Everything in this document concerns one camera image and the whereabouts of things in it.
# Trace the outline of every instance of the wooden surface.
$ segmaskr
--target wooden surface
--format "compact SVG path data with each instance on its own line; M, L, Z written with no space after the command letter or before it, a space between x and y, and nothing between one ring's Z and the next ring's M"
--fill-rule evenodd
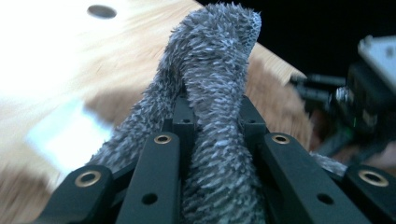
M118 15L101 20L94 4ZM118 88L142 91L152 80L171 30L192 10L191 0L7 1L0 14L0 162L56 176L25 136L58 106ZM251 57L286 82L298 73L268 49Z

